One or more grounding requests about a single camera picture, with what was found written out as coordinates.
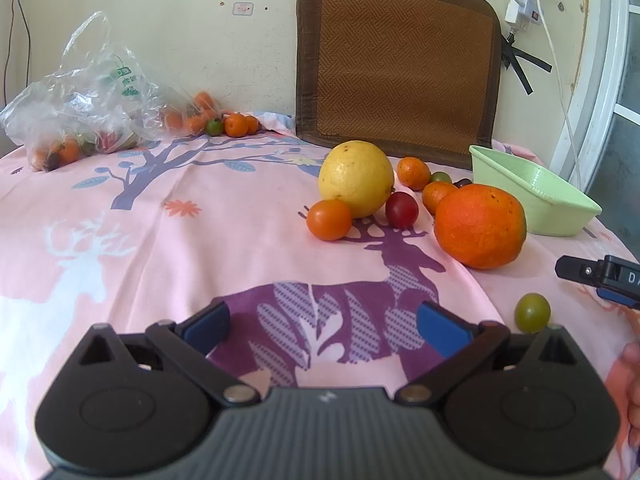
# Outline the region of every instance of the pink tablecloth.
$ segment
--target pink tablecloth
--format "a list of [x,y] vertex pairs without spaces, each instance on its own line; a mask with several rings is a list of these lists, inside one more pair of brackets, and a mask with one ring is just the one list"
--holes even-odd
[[[594,220],[572,239],[529,236],[515,263],[488,272],[440,250],[422,205],[414,229],[379,214],[321,242],[303,216],[320,199],[327,152],[261,134],[156,142],[47,174],[31,173],[23,149],[0,160],[2,480],[46,471],[34,412],[89,325],[136,332],[212,298],[227,301],[233,329],[211,358],[262,391],[382,384],[391,394],[442,360],[416,332],[421,301],[513,327],[518,299],[540,292],[626,410],[630,375],[617,357],[637,318],[554,274],[562,254],[631,258],[611,232]],[[616,478],[635,462],[627,431],[607,463]]]

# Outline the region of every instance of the green plastic basket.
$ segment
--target green plastic basket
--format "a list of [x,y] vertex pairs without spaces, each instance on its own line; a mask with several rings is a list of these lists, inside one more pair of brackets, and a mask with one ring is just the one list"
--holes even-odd
[[519,156],[470,146],[474,182],[511,193],[524,208],[527,231],[575,236],[602,208],[555,173]]

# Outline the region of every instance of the brown cushion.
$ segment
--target brown cushion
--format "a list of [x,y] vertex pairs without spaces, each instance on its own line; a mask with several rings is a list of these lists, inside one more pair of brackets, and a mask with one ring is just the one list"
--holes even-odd
[[470,168],[490,146],[500,23],[484,0],[298,0],[296,128]]

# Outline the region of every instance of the wall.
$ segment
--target wall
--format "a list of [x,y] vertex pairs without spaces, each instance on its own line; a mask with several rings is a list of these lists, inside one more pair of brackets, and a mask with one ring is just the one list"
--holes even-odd
[[[508,0],[488,0],[502,17]],[[564,12],[558,9],[562,1]],[[233,16],[234,2],[254,15]],[[295,112],[296,0],[23,0],[32,28],[33,76],[55,70],[73,30],[95,10],[108,13],[116,35],[136,56],[190,89],[210,89],[236,109]],[[568,96],[583,37],[584,0],[543,0]],[[551,61],[541,27],[516,46]],[[513,70],[503,71],[494,137],[522,144],[549,162],[563,124],[553,75],[522,62],[534,94]]]

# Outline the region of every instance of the clear plastic bag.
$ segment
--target clear plastic bag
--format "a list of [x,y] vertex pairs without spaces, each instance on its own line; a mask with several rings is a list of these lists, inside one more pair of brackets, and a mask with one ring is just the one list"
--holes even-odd
[[[93,47],[83,47],[87,41]],[[145,140],[199,133],[204,126],[192,132],[191,122],[197,128],[201,117],[219,116],[209,99],[202,105],[150,81],[133,53],[110,39],[106,15],[96,12],[72,34],[58,70],[25,88],[0,113],[0,124],[25,145],[34,170],[49,171]]]

